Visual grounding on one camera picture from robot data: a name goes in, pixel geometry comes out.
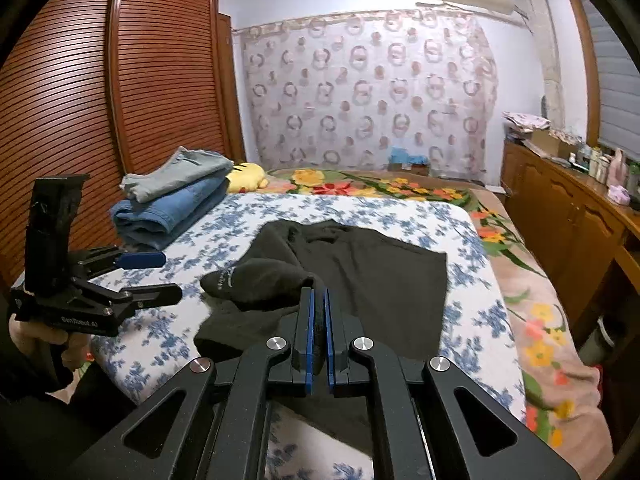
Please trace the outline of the person's left hand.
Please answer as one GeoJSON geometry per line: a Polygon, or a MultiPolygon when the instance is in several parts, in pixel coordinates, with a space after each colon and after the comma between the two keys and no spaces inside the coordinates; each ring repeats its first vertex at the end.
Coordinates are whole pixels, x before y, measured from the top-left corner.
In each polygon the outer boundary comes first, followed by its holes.
{"type": "Polygon", "coordinates": [[[87,361],[90,336],[87,334],[68,334],[42,323],[17,321],[14,314],[9,319],[9,334],[15,347],[25,356],[31,356],[37,344],[55,344],[64,346],[62,364],[69,370],[81,368],[87,361]]]}

